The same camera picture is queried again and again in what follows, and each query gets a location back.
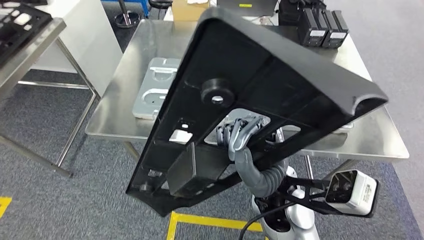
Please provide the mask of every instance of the camera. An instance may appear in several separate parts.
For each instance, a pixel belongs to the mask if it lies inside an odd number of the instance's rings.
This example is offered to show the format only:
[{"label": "camera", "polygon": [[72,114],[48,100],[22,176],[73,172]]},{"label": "camera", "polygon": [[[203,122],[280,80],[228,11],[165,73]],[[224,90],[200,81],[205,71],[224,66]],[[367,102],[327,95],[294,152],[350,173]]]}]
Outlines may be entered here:
[{"label": "camera", "polygon": [[341,213],[365,216],[373,209],[377,188],[378,182],[359,170],[338,171],[331,178],[325,202]]}]

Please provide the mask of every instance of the black plastic tray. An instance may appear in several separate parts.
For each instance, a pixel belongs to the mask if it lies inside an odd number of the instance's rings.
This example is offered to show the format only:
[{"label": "black plastic tray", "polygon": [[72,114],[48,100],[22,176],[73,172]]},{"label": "black plastic tray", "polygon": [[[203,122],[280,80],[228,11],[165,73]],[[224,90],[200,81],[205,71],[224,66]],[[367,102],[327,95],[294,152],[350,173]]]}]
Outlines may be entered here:
[{"label": "black plastic tray", "polygon": [[[213,103],[213,96],[223,101]],[[228,150],[204,142],[233,109],[271,119],[248,143],[256,166],[264,170],[387,101],[375,83],[269,29],[209,8],[199,19],[126,193],[165,216],[239,183],[237,173],[219,179],[231,164]],[[268,144],[266,138],[285,125],[301,131]],[[174,130],[192,137],[186,144],[170,142]],[[165,181],[179,188],[173,191],[177,196],[162,187]]]},{"label": "black plastic tray", "polygon": [[[31,19],[24,25],[14,23],[21,14],[31,16]],[[24,4],[14,8],[11,13],[2,18],[0,20],[0,67],[51,20],[50,14]],[[25,26],[31,26],[31,28],[25,30]]]}]

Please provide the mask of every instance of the metal table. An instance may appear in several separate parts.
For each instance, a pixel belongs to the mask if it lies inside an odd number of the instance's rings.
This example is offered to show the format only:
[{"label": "metal table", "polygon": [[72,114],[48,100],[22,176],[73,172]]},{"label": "metal table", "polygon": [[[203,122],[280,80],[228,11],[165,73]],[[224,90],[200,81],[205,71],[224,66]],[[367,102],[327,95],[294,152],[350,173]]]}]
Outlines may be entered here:
[{"label": "metal table", "polygon": [[[100,139],[122,141],[138,160],[140,155],[130,141],[145,143],[154,123],[137,119],[132,114],[148,64],[154,57],[182,58],[195,27],[195,22],[142,20],[85,133]],[[371,81],[350,36],[337,50],[317,48],[313,51]],[[338,141],[341,136],[330,134],[299,152],[305,155],[311,177],[309,156],[347,159],[336,170],[351,168],[360,160],[395,162],[409,158],[408,150],[385,107],[357,119],[353,124],[354,127],[342,137],[345,141]]]},{"label": "metal table", "polygon": [[[61,165],[72,145],[74,139],[81,128],[87,114],[98,96],[95,89],[92,87],[78,63],[71,55],[69,50],[59,38],[59,34],[66,28],[65,22],[61,18],[54,18],[39,34],[30,40],[21,50],[19,50],[2,68],[0,68],[0,98],[10,91],[16,84],[32,85],[40,87],[55,87],[67,89],[83,89],[90,90],[92,96],[82,112],[78,122],[73,128],[65,147],[60,153],[59,158],[55,163],[31,151],[25,146],[13,141],[1,132],[0,128],[0,144],[5,144],[16,152],[40,163],[42,166],[53,170],[63,176],[71,177],[72,173],[61,168]],[[75,68],[79,76],[84,80],[86,85],[57,83],[57,82],[42,82],[42,81],[21,81],[22,77],[29,71],[34,62],[43,54],[43,52],[52,44],[56,43],[72,66]]]}]

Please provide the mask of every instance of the gray carpet floor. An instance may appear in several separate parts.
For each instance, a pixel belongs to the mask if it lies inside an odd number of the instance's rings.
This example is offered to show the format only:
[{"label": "gray carpet floor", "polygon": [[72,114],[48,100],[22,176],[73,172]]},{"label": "gray carpet floor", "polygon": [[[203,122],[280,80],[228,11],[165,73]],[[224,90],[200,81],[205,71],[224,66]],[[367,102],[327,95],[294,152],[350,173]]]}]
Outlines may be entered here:
[{"label": "gray carpet floor", "polygon": [[[106,13],[113,16],[109,11],[116,7],[105,6]],[[115,30],[125,49],[131,32]],[[75,74],[35,70],[25,78],[80,81]],[[0,100],[0,131],[55,160],[89,97],[85,90],[18,85]],[[315,177],[323,177],[340,163],[338,159],[312,158]],[[290,165],[301,177],[306,176],[303,158],[292,157]],[[0,240],[166,239],[169,216],[162,218],[125,195],[135,166],[118,142],[93,139],[82,132],[64,162],[63,167],[74,172],[69,179],[0,145],[0,196],[13,198],[0,218]],[[357,168],[382,182],[375,216],[363,219],[317,214],[321,239],[423,239],[393,166],[361,162]],[[250,194],[242,184],[177,212],[243,221],[254,215]],[[176,240],[236,239],[237,235],[233,229],[186,223],[179,223],[176,229]],[[249,233],[246,239],[259,240],[263,235]]]}]

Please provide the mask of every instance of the yellow line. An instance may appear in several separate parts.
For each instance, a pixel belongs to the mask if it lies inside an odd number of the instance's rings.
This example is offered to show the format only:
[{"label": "yellow line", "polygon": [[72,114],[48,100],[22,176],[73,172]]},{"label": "yellow line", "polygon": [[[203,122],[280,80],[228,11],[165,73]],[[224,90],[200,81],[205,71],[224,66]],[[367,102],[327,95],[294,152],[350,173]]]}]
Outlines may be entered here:
[{"label": "yellow line", "polygon": [[177,223],[178,223],[178,213],[171,212],[171,217],[169,219],[169,227],[168,227],[168,234],[166,235],[166,240],[174,240],[175,239],[175,231],[177,230]]},{"label": "yellow line", "polygon": [[3,216],[3,214],[6,211],[6,208],[9,206],[11,202],[12,202],[11,197],[0,196],[0,218]]},{"label": "yellow line", "polygon": [[[208,216],[196,216],[196,215],[182,214],[182,213],[176,213],[176,212],[172,212],[171,221],[172,221],[173,215],[177,216],[177,221],[179,223],[186,223],[186,224],[197,224],[197,225],[228,228],[228,229],[242,229],[246,224],[246,221],[230,220],[225,218],[216,218],[216,217],[208,217]],[[252,225],[249,226],[247,230],[253,231],[253,232],[262,232],[262,227],[260,223],[254,222]]]}]

